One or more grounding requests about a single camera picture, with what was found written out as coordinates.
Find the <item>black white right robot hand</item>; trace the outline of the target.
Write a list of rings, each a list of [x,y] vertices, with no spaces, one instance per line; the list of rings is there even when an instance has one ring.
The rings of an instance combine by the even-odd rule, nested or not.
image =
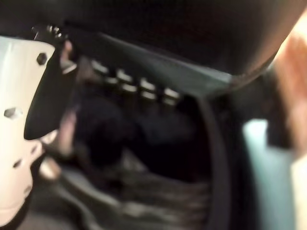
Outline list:
[[[273,59],[304,0],[3,0],[0,3],[0,224],[26,211],[39,139],[57,128],[72,81],[68,37],[88,56],[150,77],[180,70],[224,91]],[[31,154],[34,147],[38,150]]]

